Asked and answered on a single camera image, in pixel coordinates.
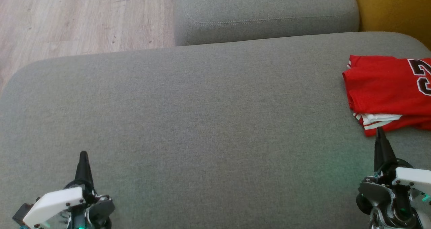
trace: red cloth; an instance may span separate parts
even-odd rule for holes
[[[375,135],[378,126],[385,131],[403,126],[431,130],[431,58],[351,56],[349,66],[343,77],[354,112],[403,115],[366,126],[360,118],[365,135]]]

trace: gray fabric upholstery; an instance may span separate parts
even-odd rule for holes
[[[357,31],[356,0],[175,0],[177,46]]]
[[[368,226],[357,186],[374,140],[349,110],[350,54],[423,58],[417,40],[342,33],[64,57],[0,99],[0,223],[62,188],[87,150],[116,228]],[[388,133],[431,169],[429,131]]]

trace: wooden floor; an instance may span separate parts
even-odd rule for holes
[[[172,0],[0,0],[0,92],[47,58],[174,45]]]

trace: red jersey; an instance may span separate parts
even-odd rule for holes
[[[379,126],[431,130],[431,58],[351,56],[349,67],[343,73],[347,99],[365,135],[375,135]],[[389,119],[370,123],[370,114]]]

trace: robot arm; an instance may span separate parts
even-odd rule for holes
[[[374,145],[374,174],[365,177],[358,188],[357,206],[371,216],[372,229],[431,229],[423,202],[431,193],[431,171],[414,169],[397,159],[381,127]],[[425,195],[420,203],[414,203]]]
[[[108,195],[96,193],[88,155],[82,151],[75,180],[62,190],[42,196],[32,205],[23,204],[13,219],[22,229],[43,229],[50,227],[49,219],[62,213],[67,214],[67,229],[110,229],[109,215],[114,209]]]
[[[410,186],[431,195],[431,171],[405,167],[397,167],[395,171],[397,178],[392,181],[392,185]]]

